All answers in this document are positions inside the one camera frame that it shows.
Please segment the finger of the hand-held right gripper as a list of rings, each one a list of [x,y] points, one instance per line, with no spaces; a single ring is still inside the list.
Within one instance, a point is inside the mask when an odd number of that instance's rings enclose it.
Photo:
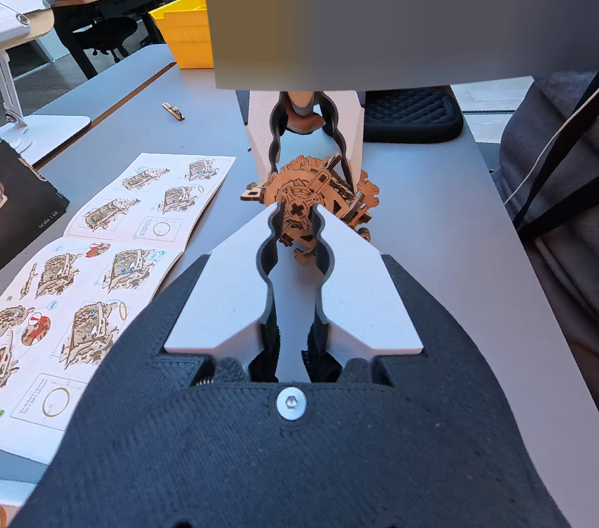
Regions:
[[[346,181],[357,184],[362,169],[364,119],[357,92],[319,91],[318,103],[325,121],[324,132],[339,146]]]
[[[284,91],[249,92],[246,130],[260,182],[266,182],[272,173],[277,172],[280,136],[288,120],[286,99]]]

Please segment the illustrated instruction booklet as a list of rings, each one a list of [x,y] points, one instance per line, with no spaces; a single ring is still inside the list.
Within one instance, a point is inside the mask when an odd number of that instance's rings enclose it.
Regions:
[[[49,463],[235,160],[141,154],[19,271],[1,296],[2,450]]]

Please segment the black model kit box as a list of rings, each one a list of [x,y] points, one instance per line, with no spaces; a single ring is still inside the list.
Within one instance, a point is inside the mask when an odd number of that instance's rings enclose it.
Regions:
[[[62,216],[69,200],[1,140],[1,268]]]

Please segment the black office chair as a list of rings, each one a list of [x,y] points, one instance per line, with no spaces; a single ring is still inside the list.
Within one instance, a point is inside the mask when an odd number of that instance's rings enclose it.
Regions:
[[[84,50],[92,49],[93,56],[98,52],[104,55],[111,53],[114,61],[119,62],[115,51],[117,50],[123,58],[129,56],[123,43],[137,28],[137,22],[133,18],[121,16],[97,21],[86,30],[75,31],[73,36]]]

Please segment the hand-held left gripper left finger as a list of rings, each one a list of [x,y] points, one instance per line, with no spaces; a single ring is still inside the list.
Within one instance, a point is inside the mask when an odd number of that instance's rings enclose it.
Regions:
[[[274,311],[268,273],[277,263],[282,204],[274,203],[209,254],[164,347],[212,357],[256,357]]]

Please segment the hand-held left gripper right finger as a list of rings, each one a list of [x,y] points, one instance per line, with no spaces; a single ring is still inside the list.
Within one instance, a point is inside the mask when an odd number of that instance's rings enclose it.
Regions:
[[[410,316],[378,249],[322,205],[312,207],[317,290],[315,340],[333,357],[419,354]]]

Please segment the black wrist rest pad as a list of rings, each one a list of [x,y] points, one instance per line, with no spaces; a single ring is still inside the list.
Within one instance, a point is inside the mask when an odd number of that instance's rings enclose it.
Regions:
[[[367,143],[445,143],[464,119],[448,86],[359,91]]]

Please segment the yellow storage bin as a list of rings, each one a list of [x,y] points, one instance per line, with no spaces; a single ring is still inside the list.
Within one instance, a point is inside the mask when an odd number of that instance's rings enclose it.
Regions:
[[[150,15],[181,69],[214,68],[206,0],[175,0]]]

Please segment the white desk stand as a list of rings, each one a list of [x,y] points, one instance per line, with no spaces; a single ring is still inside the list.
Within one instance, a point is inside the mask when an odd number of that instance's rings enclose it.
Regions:
[[[25,115],[9,67],[8,50],[38,39],[53,28],[47,0],[1,0],[1,137],[35,164],[80,130],[90,118],[76,115]]]

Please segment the wooden mechanical model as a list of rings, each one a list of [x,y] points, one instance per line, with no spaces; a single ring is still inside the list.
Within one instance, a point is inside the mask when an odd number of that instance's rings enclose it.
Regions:
[[[251,183],[241,195],[242,201],[258,201],[265,205],[276,202],[284,207],[283,228],[279,240],[287,247],[294,242],[304,250],[295,250],[295,259],[300,264],[314,265],[316,262],[316,240],[312,234],[311,207],[321,204],[334,216],[355,230],[363,239],[370,241],[370,232],[357,225],[367,223],[371,216],[368,210],[378,205],[378,187],[368,180],[365,171],[357,190],[335,172],[341,160],[337,153],[324,160],[299,156],[271,174],[266,182]]]

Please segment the person's grey sweater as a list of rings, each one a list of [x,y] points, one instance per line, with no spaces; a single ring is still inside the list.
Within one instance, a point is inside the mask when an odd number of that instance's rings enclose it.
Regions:
[[[534,77],[523,102],[507,123],[493,179],[511,218],[526,203],[537,173],[525,177],[548,143],[555,145],[571,128],[572,149],[552,170],[522,222],[524,229],[592,183],[598,193],[598,117],[574,124],[570,117],[598,93],[598,69],[571,70]],[[523,239],[529,260],[582,376],[598,402],[598,205],[565,220],[534,240]]]

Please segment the person's right hand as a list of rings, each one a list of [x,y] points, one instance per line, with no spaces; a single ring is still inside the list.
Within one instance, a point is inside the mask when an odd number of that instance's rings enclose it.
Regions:
[[[287,129],[298,135],[310,135],[325,125],[325,120],[319,114],[312,113],[301,116],[291,110],[288,114]]]

